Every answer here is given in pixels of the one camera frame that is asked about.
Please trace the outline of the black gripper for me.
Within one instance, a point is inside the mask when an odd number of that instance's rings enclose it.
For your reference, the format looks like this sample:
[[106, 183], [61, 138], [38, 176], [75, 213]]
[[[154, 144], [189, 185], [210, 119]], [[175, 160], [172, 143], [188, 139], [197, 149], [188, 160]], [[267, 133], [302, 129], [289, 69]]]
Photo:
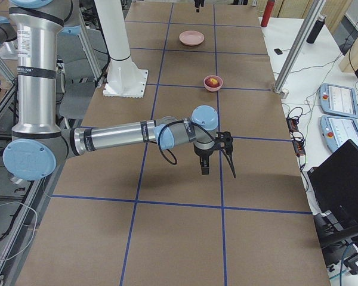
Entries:
[[199, 13], [199, 7], [204, 7], [204, 0], [194, 0], [196, 6], [196, 12]]
[[194, 146], [195, 154], [199, 157], [200, 166], [201, 166], [201, 172], [202, 175], [208, 175], [209, 174], [209, 157], [212, 156], [214, 149], [200, 149], [197, 146]]

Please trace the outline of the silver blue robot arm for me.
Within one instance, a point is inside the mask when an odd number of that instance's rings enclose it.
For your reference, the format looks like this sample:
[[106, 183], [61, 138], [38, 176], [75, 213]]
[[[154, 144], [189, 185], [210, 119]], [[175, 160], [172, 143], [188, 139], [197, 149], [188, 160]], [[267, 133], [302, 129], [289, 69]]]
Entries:
[[11, 1], [18, 39], [18, 122], [3, 162], [14, 176], [36, 181], [67, 159], [86, 152], [145, 142], [160, 150], [192, 143], [208, 174], [208, 158], [220, 148], [218, 114], [208, 105], [188, 118], [164, 117], [109, 128], [60, 129], [55, 121], [57, 35], [78, 27], [78, 1]]

